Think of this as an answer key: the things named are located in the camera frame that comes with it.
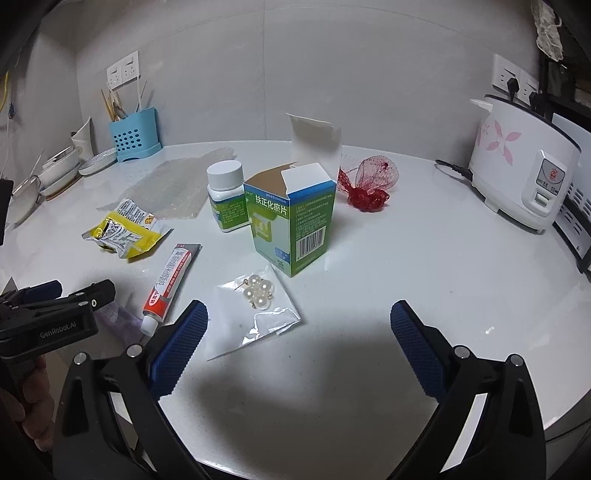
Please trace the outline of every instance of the blue utensil holder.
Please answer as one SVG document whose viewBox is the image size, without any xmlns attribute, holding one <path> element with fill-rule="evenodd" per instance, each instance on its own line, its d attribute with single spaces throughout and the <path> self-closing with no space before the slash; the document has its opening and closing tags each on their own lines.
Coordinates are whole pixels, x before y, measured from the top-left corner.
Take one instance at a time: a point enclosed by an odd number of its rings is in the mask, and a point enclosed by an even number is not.
<svg viewBox="0 0 591 480">
<path fill-rule="evenodd" d="M 117 161 L 147 158 L 162 150 L 156 129 L 156 109 L 148 108 L 109 124 L 117 148 Z"/>
</svg>

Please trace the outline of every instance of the red mesh bag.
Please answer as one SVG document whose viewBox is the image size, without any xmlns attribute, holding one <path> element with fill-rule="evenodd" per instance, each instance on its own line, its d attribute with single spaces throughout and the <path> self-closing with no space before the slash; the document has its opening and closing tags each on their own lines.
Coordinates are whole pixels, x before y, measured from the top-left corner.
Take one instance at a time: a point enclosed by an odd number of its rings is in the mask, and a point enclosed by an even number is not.
<svg viewBox="0 0 591 480">
<path fill-rule="evenodd" d="M 349 180 L 348 173 L 357 170 L 355 184 Z M 362 212 L 379 212 L 390 198 L 386 190 L 391 189 L 400 173 L 388 157 L 377 155 L 366 158 L 359 167 L 345 172 L 339 170 L 338 189 L 349 195 L 347 203 Z"/>
</svg>

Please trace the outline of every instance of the wooden skewer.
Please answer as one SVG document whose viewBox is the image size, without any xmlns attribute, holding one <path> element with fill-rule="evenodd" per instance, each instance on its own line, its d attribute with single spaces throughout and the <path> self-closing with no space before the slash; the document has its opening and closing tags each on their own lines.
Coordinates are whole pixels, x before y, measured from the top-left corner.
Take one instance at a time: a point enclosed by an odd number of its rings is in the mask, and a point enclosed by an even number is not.
<svg viewBox="0 0 591 480">
<path fill-rule="evenodd" d="M 114 122 L 115 117 L 113 116 L 113 112 L 111 111 L 111 108 L 109 107 L 109 104 L 107 103 L 107 98 L 105 96 L 105 93 L 103 92 L 103 89 L 100 89 L 100 93 L 103 96 L 103 101 L 105 102 L 105 108 L 107 109 L 107 113 L 109 114 L 109 118 L 111 119 L 112 122 Z"/>
</svg>

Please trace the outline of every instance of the pink flower pattern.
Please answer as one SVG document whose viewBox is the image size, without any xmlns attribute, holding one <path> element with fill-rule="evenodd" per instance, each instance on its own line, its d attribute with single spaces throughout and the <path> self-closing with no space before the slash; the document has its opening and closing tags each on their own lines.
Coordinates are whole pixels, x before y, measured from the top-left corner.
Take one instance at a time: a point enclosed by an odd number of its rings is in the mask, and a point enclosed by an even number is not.
<svg viewBox="0 0 591 480">
<path fill-rule="evenodd" d="M 507 143 L 519 140 L 519 138 L 522 135 L 520 132 L 511 132 L 505 137 L 503 136 L 503 129 L 500 123 L 494 120 L 494 124 L 492 124 L 489 123 L 487 119 L 484 122 L 482 122 L 482 125 L 478 129 L 478 133 L 476 134 L 476 145 L 480 147 L 483 137 L 488 136 L 489 129 L 492 125 L 494 125 L 495 127 L 495 139 L 488 144 L 486 150 L 498 150 L 501 153 L 501 155 L 503 155 L 507 163 L 509 165 L 513 165 L 513 154 L 511 153 L 511 150 L 509 150 Z"/>
</svg>

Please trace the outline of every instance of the pill bottle label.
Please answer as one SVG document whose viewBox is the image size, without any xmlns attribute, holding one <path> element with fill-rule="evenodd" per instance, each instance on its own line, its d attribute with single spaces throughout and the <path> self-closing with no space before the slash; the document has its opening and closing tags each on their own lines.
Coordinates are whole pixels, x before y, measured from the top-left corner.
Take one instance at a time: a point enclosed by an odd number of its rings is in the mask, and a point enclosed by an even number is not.
<svg viewBox="0 0 591 480">
<path fill-rule="evenodd" d="M 249 224 L 246 197 L 244 195 L 222 200 L 221 202 L 216 202 L 209 197 L 209 203 L 212 204 L 213 217 L 224 232 Z"/>
</svg>

